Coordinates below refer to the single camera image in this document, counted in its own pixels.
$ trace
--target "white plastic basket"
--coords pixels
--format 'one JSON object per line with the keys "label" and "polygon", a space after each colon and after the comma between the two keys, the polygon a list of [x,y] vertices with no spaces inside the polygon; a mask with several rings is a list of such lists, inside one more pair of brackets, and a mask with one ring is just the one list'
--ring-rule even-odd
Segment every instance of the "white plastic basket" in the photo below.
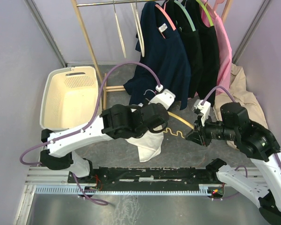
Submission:
{"label": "white plastic basket", "polygon": [[43,129],[60,131],[88,122],[98,98],[93,67],[68,67],[52,71],[47,79],[40,115]]}

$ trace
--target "black shirt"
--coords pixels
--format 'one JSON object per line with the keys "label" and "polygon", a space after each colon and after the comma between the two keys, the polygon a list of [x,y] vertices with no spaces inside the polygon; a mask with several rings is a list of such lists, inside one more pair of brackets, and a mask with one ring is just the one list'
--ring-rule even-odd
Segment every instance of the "black shirt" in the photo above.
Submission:
{"label": "black shirt", "polygon": [[[197,93],[203,99],[209,91],[216,86],[217,76],[220,69],[220,53],[214,26],[207,27],[201,18],[200,5],[196,0],[183,0],[192,21],[199,31],[201,50],[203,56],[203,74]],[[211,106],[214,105],[215,92],[208,98]]]}
{"label": "black shirt", "polygon": [[[150,67],[160,79],[164,88],[176,95],[175,100],[181,101],[180,109],[187,107],[191,68],[177,29],[173,30],[163,13],[155,7],[156,2],[147,2],[142,10],[140,25],[145,44],[145,57],[140,62]],[[163,24],[167,29],[162,33],[158,30]],[[139,42],[135,48],[141,51]],[[155,90],[156,81],[143,67],[137,66],[134,77],[124,84],[131,95],[129,104],[139,104],[144,99],[144,92]]]}
{"label": "black shirt", "polygon": [[199,31],[193,31],[185,13],[174,0],[166,3],[165,11],[174,22],[181,40],[183,42],[187,58],[192,70],[191,83],[189,86],[188,97],[193,98],[203,72],[203,58],[200,44]]}

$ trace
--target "clothing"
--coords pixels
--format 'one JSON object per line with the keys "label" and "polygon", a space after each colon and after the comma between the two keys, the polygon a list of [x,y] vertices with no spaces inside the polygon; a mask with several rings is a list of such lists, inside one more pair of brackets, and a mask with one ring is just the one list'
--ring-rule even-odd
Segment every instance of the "clothing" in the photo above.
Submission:
{"label": "clothing", "polygon": [[158,156],[161,153],[161,144],[163,142],[163,132],[154,134],[147,131],[141,138],[129,138],[126,141],[130,144],[137,146],[139,151],[140,162],[147,162],[151,158]]}
{"label": "clothing", "polygon": [[[211,7],[206,6],[206,8],[210,12],[211,19],[214,23],[214,28],[215,28],[219,51],[220,51],[220,70],[217,76],[217,85],[229,89],[230,73],[231,73],[231,65],[232,65],[231,45],[222,19],[218,16],[216,12],[213,12]],[[209,22],[206,14],[203,12],[201,15],[204,24],[206,26],[209,26]],[[222,89],[217,90],[217,93],[219,94],[223,92],[224,91]]]}
{"label": "clothing", "polygon": [[[268,128],[266,123],[266,118],[263,114],[262,108],[259,105],[256,97],[252,92],[246,90],[246,80],[245,74],[242,67],[238,67],[232,64],[231,68],[231,78],[230,78],[230,93],[241,106],[248,110],[249,118],[255,121],[266,129]],[[222,93],[215,97],[214,113],[217,120],[222,120],[220,108],[223,104],[231,102],[231,99],[226,93]],[[233,142],[227,142],[229,146],[236,149]]]}
{"label": "clothing", "polygon": [[183,42],[187,58],[192,70],[191,83],[189,86],[188,97],[193,98],[199,86],[203,72],[203,58],[200,44],[199,31],[193,31],[183,10],[174,0],[164,3],[162,7],[174,22],[181,40]]}
{"label": "clothing", "polygon": [[[219,46],[217,44],[216,32],[214,26],[207,27],[203,23],[200,5],[196,0],[183,0],[182,5],[185,5],[196,29],[199,31],[203,57],[203,72],[197,93],[200,99],[203,99],[209,91],[216,86],[220,69]],[[211,106],[214,105],[214,98],[215,92],[208,98],[208,102],[211,103]]]}
{"label": "clothing", "polygon": [[[156,4],[147,2],[141,13],[145,57],[141,56],[140,62],[150,67],[163,87],[176,95],[175,100],[181,101],[182,110],[187,107],[191,67],[177,29],[175,26],[174,29],[171,27],[162,13],[163,10],[155,7]],[[158,28],[162,25],[167,28],[161,33]],[[135,49],[141,51],[139,41]],[[131,95],[129,104],[136,105],[143,101],[146,90],[155,90],[155,87],[153,76],[140,66],[136,67],[134,77],[124,84],[127,93]]]}

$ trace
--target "basket handle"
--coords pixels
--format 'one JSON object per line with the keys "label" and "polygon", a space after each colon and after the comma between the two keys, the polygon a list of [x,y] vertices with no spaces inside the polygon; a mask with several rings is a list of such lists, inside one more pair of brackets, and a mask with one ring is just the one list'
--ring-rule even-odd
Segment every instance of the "basket handle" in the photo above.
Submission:
{"label": "basket handle", "polygon": [[73,75],[85,75],[85,73],[84,72],[76,72],[76,73],[66,74],[66,76],[73,76]]}

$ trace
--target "t-shirt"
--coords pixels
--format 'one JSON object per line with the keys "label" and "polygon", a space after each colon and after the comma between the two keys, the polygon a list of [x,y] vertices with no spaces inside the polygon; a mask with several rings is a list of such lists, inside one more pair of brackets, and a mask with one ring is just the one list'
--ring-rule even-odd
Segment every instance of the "t-shirt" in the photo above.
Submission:
{"label": "t-shirt", "polygon": [[[206,6],[206,8],[210,12],[212,22],[214,23],[220,51],[220,70],[217,76],[217,85],[220,85],[228,90],[230,87],[230,73],[232,66],[231,45],[222,19],[216,12],[211,13],[213,11],[211,7]],[[202,13],[202,20],[206,26],[209,26],[209,22],[205,13]],[[222,89],[218,89],[217,92],[223,93],[224,91]]]}
{"label": "t-shirt", "polygon": [[193,31],[183,10],[174,0],[169,0],[165,5],[165,12],[174,22],[183,42],[187,58],[192,70],[191,83],[188,97],[193,98],[199,86],[203,72],[203,58],[200,44],[199,31]]}
{"label": "t-shirt", "polygon": [[[175,100],[181,101],[182,110],[187,107],[191,67],[177,29],[174,25],[174,28],[171,27],[156,4],[147,2],[141,13],[140,26],[145,44],[145,57],[140,57],[140,63],[150,67],[163,87],[176,95]],[[162,33],[158,29],[160,27],[164,30]],[[141,51],[139,41],[135,49]],[[129,104],[141,103],[145,91],[155,90],[155,87],[154,77],[140,66],[136,67],[134,77],[124,84],[127,93],[131,95]]]}
{"label": "t-shirt", "polygon": [[[216,86],[217,76],[220,69],[219,46],[214,26],[207,27],[202,19],[200,5],[196,0],[183,0],[192,21],[199,31],[201,50],[203,56],[203,73],[197,93],[200,99],[206,97],[209,91]],[[211,106],[214,105],[215,92],[208,98]]]}

